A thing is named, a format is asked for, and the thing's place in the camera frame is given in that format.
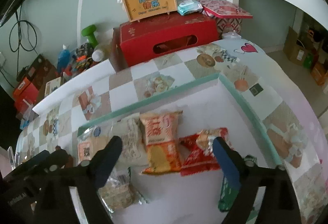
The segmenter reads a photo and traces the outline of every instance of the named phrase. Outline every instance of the yellow sign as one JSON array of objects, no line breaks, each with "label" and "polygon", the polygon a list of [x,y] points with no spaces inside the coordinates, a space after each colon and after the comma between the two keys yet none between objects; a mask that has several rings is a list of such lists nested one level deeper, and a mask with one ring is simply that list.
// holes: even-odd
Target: yellow sign
[{"label": "yellow sign", "polygon": [[176,0],[123,0],[129,21],[176,11]]}]

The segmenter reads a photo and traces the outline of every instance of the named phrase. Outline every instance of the black square object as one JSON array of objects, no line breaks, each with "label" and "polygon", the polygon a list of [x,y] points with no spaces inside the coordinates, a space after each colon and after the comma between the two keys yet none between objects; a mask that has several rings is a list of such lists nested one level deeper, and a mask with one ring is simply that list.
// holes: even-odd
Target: black square object
[{"label": "black square object", "polygon": [[249,90],[254,96],[257,96],[260,92],[263,91],[263,88],[261,87],[260,84],[257,83],[253,85]]}]

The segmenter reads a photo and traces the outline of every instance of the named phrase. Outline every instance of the green dumbbell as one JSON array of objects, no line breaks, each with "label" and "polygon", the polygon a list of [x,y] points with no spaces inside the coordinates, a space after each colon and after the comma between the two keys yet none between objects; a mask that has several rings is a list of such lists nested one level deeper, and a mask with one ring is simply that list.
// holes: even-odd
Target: green dumbbell
[{"label": "green dumbbell", "polygon": [[98,45],[98,41],[95,37],[95,35],[93,34],[95,31],[97,30],[96,25],[92,24],[86,28],[84,28],[81,31],[81,34],[83,37],[87,37],[89,40],[89,43],[91,43],[91,45],[95,48]]}]

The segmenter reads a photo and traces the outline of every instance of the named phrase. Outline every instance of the blue bottle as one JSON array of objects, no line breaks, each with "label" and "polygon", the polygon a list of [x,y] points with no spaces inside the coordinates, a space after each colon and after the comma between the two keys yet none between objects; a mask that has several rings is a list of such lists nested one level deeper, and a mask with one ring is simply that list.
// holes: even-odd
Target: blue bottle
[{"label": "blue bottle", "polygon": [[67,46],[63,44],[63,50],[59,53],[58,62],[57,62],[57,72],[61,74],[69,63],[70,52],[67,49]]}]

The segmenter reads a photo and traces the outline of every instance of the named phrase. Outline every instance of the white bottle cap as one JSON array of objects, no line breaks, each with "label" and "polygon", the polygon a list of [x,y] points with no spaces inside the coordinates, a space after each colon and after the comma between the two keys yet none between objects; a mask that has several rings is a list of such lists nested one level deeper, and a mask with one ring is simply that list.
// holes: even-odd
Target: white bottle cap
[{"label": "white bottle cap", "polygon": [[95,51],[93,51],[92,53],[92,59],[95,61],[95,62],[100,62],[104,59],[105,55],[103,53],[103,51],[97,49]]}]

